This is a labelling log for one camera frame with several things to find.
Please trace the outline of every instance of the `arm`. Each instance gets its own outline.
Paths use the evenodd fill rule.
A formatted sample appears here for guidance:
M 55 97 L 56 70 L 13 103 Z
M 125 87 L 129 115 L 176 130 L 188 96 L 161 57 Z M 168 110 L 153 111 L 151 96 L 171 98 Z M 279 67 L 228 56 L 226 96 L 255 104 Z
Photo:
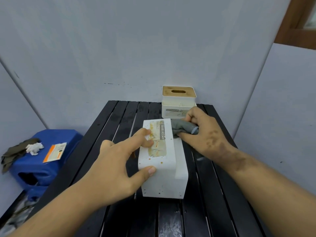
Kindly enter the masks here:
M 148 134 L 150 130 L 142 128 L 123 142 L 103 141 L 100 154 L 87 174 L 9 237 L 73 236 L 94 211 L 133 195 L 156 171 L 155 167 L 148 166 L 130 178 L 126 172 L 126 161 L 132 152 L 140 146 L 152 146 L 153 141 L 145 139 Z
M 198 135 L 179 136 L 221 166 L 276 237 L 315 236 L 316 197 L 297 184 L 231 146 L 215 118 L 192 108 L 187 116 L 200 126 Z

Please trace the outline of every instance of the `blue plastic stool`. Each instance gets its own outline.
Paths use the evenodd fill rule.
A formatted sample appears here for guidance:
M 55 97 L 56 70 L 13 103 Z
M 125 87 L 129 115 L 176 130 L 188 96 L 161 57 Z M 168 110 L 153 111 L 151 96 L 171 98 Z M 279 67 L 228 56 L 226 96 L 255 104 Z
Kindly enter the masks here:
M 75 130 L 43 130 L 33 137 L 40 139 L 44 149 L 41 149 L 38 155 L 26 153 L 22 158 L 16 160 L 9 169 L 21 187 L 27 191 L 29 200 L 41 197 L 44 194 L 82 139 L 82 135 Z M 67 145 L 61 159 L 43 163 L 50 147 L 64 142 L 67 142 Z

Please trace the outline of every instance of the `white wall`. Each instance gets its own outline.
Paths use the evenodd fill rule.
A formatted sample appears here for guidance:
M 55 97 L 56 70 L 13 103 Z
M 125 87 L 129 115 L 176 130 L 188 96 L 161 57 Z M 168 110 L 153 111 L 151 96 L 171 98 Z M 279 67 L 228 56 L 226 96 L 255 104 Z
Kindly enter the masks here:
M 316 51 L 273 44 L 234 139 L 314 194 L 315 73 Z
M 31 138 L 45 126 L 0 64 L 0 156 L 9 147 Z M 0 217 L 21 194 L 12 175 L 0 167 Z
M 0 0 L 0 55 L 50 128 L 179 85 L 234 135 L 289 1 Z

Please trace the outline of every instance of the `black table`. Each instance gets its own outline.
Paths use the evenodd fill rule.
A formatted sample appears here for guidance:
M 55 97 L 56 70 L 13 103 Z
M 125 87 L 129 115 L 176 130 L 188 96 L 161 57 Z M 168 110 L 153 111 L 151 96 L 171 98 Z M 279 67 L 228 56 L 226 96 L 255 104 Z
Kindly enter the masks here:
M 198 107 L 216 118 L 227 140 L 236 146 L 214 107 Z M 159 118 L 161 103 L 109 101 L 30 216 L 85 175 L 97 159 L 103 140 L 118 143 L 139 130 L 144 120 Z M 252 207 L 227 173 L 185 142 L 183 148 L 189 172 L 183 200 L 145 198 L 138 190 L 135 196 L 94 212 L 75 236 L 264 237 Z M 136 173 L 137 159 L 130 158 L 126 169 L 129 176 Z

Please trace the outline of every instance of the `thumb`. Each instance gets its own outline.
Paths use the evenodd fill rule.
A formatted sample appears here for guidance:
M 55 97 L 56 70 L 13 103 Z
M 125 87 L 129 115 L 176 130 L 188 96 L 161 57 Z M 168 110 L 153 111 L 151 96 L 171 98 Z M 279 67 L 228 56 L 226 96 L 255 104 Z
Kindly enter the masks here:
M 190 146 L 192 146 L 193 148 L 195 148 L 195 145 L 197 143 L 197 135 L 191 135 L 188 133 L 184 133 L 184 132 L 180 132 L 178 133 L 178 136 L 184 140 L 186 143 L 188 143 Z
M 130 177 L 130 181 L 132 182 L 132 187 L 134 189 L 133 191 L 136 192 L 138 188 L 155 172 L 156 168 L 154 166 L 147 166 Z

